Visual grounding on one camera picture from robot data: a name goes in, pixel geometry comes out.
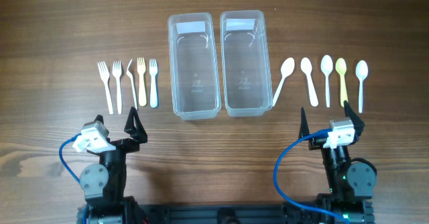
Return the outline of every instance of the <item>wood grain surface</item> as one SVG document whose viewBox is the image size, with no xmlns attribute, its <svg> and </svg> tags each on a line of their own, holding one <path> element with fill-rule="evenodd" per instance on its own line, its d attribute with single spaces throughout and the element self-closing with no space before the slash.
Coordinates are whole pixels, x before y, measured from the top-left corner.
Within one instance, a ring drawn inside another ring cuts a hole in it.
<svg viewBox="0 0 429 224">
<path fill-rule="evenodd" d="M 276 106 L 262 117 L 182 121 L 172 108 L 167 18 L 212 15 L 220 82 L 219 16 L 258 9 L 265 14 L 272 86 L 288 57 L 313 63 L 319 99 L 311 107 L 299 65 L 285 81 Z M 330 76 L 331 108 L 324 106 L 320 60 L 347 62 L 349 102 L 357 110 L 359 60 L 365 81 L 366 122 L 352 157 L 379 170 L 373 202 L 377 223 L 429 223 L 429 0 L 0 0 L 0 223 L 75 223 L 84 204 L 77 183 L 61 165 L 58 148 L 97 114 L 110 137 L 125 137 L 133 106 L 122 79 L 123 112 L 110 88 L 109 115 L 96 62 L 156 58 L 160 106 L 142 107 L 149 142 L 127 159 L 126 194 L 139 203 L 280 203 L 272 170 L 296 140 L 300 107 L 310 131 L 342 117 L 339 76 Z M 147 90 L 150 88 L 146 76 Z M 77 175 L 97 162 L 71 146 L 64 157 Z M 297 146 L 283 161 L 280 186 L 299 201 L 328 192 L 320 152 Z"/>
</svg>

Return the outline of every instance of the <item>yellow plastic spoon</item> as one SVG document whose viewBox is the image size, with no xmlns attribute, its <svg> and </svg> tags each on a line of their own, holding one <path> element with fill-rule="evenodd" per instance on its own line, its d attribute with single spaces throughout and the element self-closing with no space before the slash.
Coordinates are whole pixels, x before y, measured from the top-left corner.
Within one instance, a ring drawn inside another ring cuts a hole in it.
<svg viewBox="0 0 429 224">
<path fill-rule="evenodd" d="M 341 107 L 344 107 L 344 101 L 349 102 L 349 98 L 347 97 L 346 80 L 344 78 L 347 71 L 347 65 L 343 58 L 339 58 L 336 61 L 335 70 L 340 75 L 340 104 Z"/>
</svg>

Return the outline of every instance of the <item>clear plastic container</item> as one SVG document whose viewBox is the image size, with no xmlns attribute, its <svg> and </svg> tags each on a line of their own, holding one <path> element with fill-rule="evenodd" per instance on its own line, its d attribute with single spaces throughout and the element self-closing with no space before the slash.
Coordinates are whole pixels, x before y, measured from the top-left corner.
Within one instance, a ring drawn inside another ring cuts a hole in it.
<svg viewBox="0 0 429 224">
<path fill-rule="evenodd" d="M 174 113 L 183 120 L 216 117 L 221 92 L 210 14 L 172 15 L 168 32 Z"/>
<path fill-rule="evenodd" d="M 225 105 L 231 117 L 260 116 L 273 105 L 263 13 L 221 14 Z"/>
</svg>

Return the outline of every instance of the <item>white bracket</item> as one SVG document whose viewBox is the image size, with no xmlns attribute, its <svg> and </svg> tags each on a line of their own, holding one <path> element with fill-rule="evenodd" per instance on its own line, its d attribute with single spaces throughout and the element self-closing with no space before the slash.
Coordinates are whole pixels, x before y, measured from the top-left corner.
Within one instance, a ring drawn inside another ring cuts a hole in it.
<svg viewBox="0 0 429 224">
<path fill-rule="evenodd" d="M 328 133 L 328 139 L 324 148 L 335 149 L 337 146 L 347 146 L 355 139 L 355 128 L 349 117 L 339 120 L 331 120 L 332 131 Z"/>
<path fill-rule="evenodd" d="M 100 121 L 85 124 L 80 133 L 82 135 L 78 136 L 73 143 L 73 148 L 77 152 L 89 150 L 94 153 L 101 153 L 116 150 L 116 147 L 107 141 L 109 130 Z"/>
</svg>

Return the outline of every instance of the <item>white plastic fork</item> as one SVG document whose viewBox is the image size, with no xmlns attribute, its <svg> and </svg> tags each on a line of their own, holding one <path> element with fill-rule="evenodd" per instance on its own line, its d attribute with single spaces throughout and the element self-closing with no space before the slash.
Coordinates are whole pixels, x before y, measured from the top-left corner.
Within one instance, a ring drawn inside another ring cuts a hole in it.
<svg viewBox="0 0 429 224">
<path fill-rule="evenodd" d="M 129 67 L 131 66 L 131 63 L 133 63 L 133 59 L 131 59 L 128 63 L 127 76 L 131 80 L 131 88 L 133 90 L 134 105 L 135 105 L 135 109 L 138 110 L 139 107 L 137 106 L 137 97 L 135 96 L 134 78 L 133 78 L 133 74 L 131 73 L 131 71 L 129 71 Z"/>
<path fill-rule="evenodd" d="M 107 107 L 109 108 L 109 113 L 113 114 L 112 98 L 110 96 L 110 90 L 109 90 L 109 77 L 110 77 L 109 69 L 107 68 L 105 62 L 98 62 L 97 65 L 99 66 L 101 80 L 105 84 Z"/>
<path fill-rule="evenodd" d="M 116 78 L 116 101 L 118 104 L 118 114 L 122 114 L 122 93 L 121 93 L 121 75 L 122 75 L 122 63 L 116 61 L 113 63 L 112 75 Z"/>
<path fill-rule="evenodd" d="M 158 106 L 158 93 L 156 92 L 156 74 L 158 74 L 158 64 L 155 59 L 149 61 L 149 74 L 151 76 L 150 82 L 150 106 Z"/>
<path fill-rule="evenodd" d="M 146 106 L 146 86 L 145 86 L 145 72 L 146 63 L 143 57 L 137 58 L 137 72 L 139 73 L 139 104 L 140 106 Z"/>
</svg>

